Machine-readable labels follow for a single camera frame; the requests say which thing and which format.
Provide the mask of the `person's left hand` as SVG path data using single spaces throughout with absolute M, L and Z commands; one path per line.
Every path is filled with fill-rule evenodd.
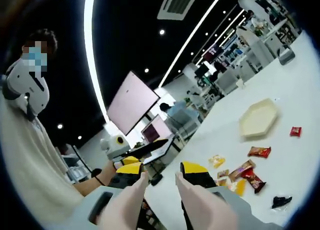
M 114 167 L 114 163 L 112 161 L 108 161 L 106 166 L 98 175 L 98 178 L 105 186 L 108 186 L 112 178 L 115 176 L 116 171 L 117 169 Z

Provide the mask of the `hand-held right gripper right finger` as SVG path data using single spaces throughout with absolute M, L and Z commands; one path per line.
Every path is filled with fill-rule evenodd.
M 179 185 L 187 229 L 282 229 L 255 217 L 245 200 L 227 187 L 217 186 L 199 164 L 180 164 Z

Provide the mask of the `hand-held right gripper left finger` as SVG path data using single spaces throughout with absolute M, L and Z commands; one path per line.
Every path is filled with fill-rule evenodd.
M 45 229 L 136 229 L 144 199 L 141 162 L 120 167 L 108 186 L 87 195 L 73 214 Z

